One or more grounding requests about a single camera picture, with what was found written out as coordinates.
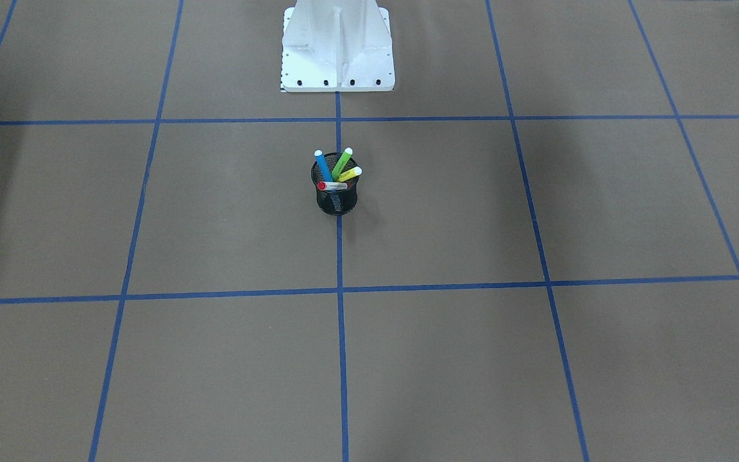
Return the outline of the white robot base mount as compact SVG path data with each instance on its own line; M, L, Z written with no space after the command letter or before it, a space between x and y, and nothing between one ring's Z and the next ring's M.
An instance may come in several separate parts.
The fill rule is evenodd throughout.
M282 15L280 90L390 92L390 14L375 1L297 1Z

